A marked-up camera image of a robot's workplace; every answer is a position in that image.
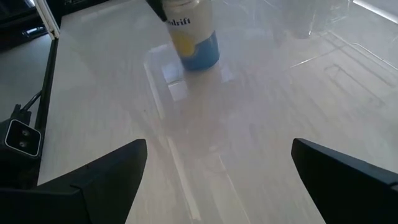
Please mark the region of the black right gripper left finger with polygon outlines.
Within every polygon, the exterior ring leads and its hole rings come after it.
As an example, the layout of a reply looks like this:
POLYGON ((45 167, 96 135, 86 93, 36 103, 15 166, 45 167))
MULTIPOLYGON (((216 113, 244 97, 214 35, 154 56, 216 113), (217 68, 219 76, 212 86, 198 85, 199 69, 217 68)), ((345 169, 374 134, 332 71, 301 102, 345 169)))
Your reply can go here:
POLYGON ((136 139, 33 189, 0 189, 0 224, 125 224, 146 160, 136 139))

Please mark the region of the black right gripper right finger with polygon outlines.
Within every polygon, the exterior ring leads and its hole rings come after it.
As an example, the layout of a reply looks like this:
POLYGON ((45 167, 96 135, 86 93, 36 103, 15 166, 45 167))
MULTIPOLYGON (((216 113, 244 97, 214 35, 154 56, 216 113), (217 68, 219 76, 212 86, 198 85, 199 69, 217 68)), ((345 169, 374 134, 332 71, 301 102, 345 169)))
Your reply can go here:
POLYGON ((291 156, 326 224, 398 224, 398 174, 302 138, 291 156))

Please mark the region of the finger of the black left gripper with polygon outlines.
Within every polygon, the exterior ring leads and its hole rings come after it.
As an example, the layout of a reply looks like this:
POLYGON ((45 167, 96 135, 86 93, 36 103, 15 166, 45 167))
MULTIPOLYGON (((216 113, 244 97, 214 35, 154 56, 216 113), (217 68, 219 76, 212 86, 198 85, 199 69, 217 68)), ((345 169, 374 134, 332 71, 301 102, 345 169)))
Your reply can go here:
POLYGON ((161 21, 166 21, 167 16, 163 8, 162 0, 146 0, 146 3, 151 7, 151 9, 156 13, 161 21))

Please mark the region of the white blue Spindrift can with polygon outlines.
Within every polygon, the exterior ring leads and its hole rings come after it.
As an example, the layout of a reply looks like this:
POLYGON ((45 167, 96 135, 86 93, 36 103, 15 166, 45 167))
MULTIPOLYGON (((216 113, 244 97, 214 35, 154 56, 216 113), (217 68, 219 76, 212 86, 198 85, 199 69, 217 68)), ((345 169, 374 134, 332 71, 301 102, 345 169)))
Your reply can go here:
POLYGON ((211 0, 163 0, 166 26, 188 71, 211 68, 220 58, 211 0))

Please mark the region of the clear plastic bin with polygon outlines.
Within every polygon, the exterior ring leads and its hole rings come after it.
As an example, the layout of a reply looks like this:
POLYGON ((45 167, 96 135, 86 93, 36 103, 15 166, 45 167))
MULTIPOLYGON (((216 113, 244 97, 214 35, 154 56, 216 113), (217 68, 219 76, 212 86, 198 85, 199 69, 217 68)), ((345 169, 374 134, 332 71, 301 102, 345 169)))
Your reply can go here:
POLYGON ((265 0, 297 39, 325 35, 371 83, 398 86, 398 0, 265 0))

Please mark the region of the silver frame bracket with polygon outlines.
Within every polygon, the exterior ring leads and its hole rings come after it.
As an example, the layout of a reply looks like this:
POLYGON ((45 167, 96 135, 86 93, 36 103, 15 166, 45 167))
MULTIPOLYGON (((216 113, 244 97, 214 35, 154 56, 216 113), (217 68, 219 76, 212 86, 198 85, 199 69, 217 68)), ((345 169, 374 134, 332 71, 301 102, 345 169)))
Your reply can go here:
POLYGON ((35 4, 35 8, 44 23, 44 26, 49 33, 49 36, 52 40, 59 39, 60 37, 60 28, 56 22, 56 19, 50 9, 50 6, 47 3, 47 0, 33 0, 35 4))

